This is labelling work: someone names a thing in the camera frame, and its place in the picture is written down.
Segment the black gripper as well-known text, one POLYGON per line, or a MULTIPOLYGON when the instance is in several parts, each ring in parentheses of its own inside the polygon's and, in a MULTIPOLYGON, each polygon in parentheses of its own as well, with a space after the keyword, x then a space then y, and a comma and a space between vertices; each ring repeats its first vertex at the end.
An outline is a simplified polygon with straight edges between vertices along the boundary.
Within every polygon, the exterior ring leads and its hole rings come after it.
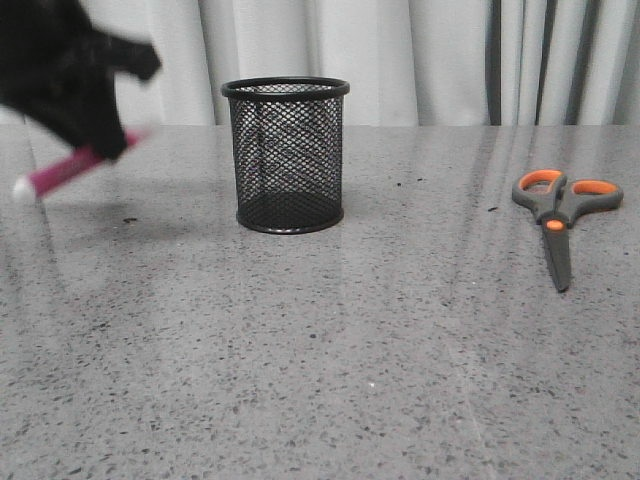
POLYGON ((1 3, 1 103, 73 147, 116 161, 128 143, 113 76, 149 81, 160 68, 151 43, 97 28, 78 1, 1 3))

